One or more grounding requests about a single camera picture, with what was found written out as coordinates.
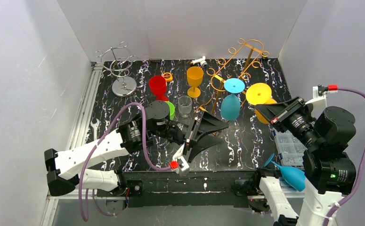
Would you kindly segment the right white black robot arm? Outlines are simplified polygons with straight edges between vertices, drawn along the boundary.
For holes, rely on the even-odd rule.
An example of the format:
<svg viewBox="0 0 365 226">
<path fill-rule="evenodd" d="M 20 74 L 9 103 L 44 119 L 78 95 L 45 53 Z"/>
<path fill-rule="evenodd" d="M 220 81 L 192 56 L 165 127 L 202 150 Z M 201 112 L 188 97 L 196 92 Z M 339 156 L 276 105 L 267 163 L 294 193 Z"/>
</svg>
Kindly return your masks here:
<svg viewBox="0 0 365 226">
<path fill-rule="evenodd" d="M 301 97 L 259 104 L 255 109 L 279 132 L 291 132 L 304 146 L 304 169 L 288 183 L 303 191 L 300 213 L 295 212 L 276 178 L 263 174 L 259 189 L 264 194 L 276 226 L 331 226 L 341 201 L 356 180 L 356 167 L 345 153 L 356 133 L 355 117 L 349 111 L 326 107 L 313 117 L 314 101 Z"/>
</svg>

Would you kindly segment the green plastic wine glass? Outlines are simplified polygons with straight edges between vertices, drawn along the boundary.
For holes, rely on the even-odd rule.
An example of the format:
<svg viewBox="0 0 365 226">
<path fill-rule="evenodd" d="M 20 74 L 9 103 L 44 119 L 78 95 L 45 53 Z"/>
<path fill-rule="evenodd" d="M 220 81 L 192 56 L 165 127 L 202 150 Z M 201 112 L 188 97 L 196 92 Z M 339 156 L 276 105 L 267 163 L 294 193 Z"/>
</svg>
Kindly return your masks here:
<svg viewBox="0 0 365 226">
<path fill-rule="evenodd" d="M 174 118 L 175 118 L 175 106 L 170 101 L 166 101 L 166 104 L 169 106 L 169 109 L 170 109 L 170 119 L 174 120 Z"/>
</svg>

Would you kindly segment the gold wire glass rack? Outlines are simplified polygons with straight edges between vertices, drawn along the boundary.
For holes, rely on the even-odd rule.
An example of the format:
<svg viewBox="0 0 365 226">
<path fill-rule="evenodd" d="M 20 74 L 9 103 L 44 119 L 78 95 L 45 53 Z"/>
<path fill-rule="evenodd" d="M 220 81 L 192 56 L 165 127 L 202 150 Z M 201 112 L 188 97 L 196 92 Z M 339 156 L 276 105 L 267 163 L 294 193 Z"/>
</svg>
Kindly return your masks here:
<svg viewBox="0 0 365 226">
<path fill-rule="evenodd" d="M 230 59 L 216 59 L 217 68 L 207 67 L 204 70 L 204 77 L 209 79 L 209 85 L 203 94 L 209 95 L 209 99 L 195 98 L 199 105 L 194 112 L 206 111 L 214 115 L 215 111 L 219 111 L 220 114 L 221 103 L 229 95 L 224 88 L 224 83 L 231 78 L 238 78 L 245 83 L 245 89 L 237 94 L 241 102 L 238 118 L 243 118 L 245 106 L 253 106 L 247 102 L 245 97 L 247 89 L 251 86 L 249 83 L 253 82 L 250 72 L 263 66 L 263 62 L 269 59 L 269 52 L 265 50 L 263 43 L 259 40 L 239 39 L 237 42 L 240 45 L 239 49 L 234 47 L 228 49 L 231 54 Z M 229 124 L 230 129 L 238 129 L 236 119 L 233 121 L 222 119 Z"/>
</svg>

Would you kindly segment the teal wine glass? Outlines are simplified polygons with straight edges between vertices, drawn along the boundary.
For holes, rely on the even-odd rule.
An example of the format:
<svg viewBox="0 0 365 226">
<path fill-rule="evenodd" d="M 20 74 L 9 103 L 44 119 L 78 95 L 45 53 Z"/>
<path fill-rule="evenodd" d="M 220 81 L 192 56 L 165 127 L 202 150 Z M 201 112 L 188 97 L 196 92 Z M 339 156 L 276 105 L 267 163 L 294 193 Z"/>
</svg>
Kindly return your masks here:
<svg viewBox="0 0 365 226">
<path fill-rule="evenodd" d="M 245 89 L 245 83 L 238 78 L 231 78 L 226 80 L 224 88 L 229 95 L 221 103 L 220 114 L 225 120 L 233 121 L 240 114 L 241 102 L 237 94 Z"/>
</svg>

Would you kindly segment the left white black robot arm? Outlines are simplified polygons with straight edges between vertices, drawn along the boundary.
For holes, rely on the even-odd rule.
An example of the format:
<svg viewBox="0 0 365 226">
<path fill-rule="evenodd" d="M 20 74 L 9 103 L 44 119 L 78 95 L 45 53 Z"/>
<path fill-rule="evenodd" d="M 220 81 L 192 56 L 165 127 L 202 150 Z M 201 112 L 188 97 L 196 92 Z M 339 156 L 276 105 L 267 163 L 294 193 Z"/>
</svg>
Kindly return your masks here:
<svg viewBox="0 0 365 226">
<path fill-rule="evenodd" d="M 120 126 L 112 123 L 104 135 L 79 147 L 44 153 L 47 184 L 51 196 L 62 196 L 78 189 L 99 189 L 110 193 L 123 191 L 127 182 L 121 172 L 94 170 L 93 167 L 111 158 L 143 152 L 153 137 L 162 137 L 179 146 L 167 167 L 156 171 L 174 171 L 184 176 L 189 164 L 202 151 L 221 142 L 215 132 L 228 128 L 224 122 L 208 112 L 190 119 L 188 124 L 170 118 L 170 107 L 164 101 L 153 101 L 140 107 L 141 113 Z"/>
</svg>

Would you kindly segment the blue wine glass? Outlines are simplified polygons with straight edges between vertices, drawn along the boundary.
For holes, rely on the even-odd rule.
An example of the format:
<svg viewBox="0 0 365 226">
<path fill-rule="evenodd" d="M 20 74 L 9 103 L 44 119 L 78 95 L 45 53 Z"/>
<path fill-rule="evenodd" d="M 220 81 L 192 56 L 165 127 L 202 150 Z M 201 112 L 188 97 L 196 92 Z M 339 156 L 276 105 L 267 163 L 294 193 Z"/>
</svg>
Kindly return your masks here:
<svg viewBox="0 0 365 226">
<path fill-rule="evenodd" d="M 266 160 L 264 166 L 268 166 L 270 163 L 279 168 L 282 177 L 284 180 L 297 191 L 302 192 L 305 189 L 305 173 L 295 167 L 292 166 L 281 166 L 273 161 L 275 154 L 271 154 L 270 157 Z"/>
</svg>

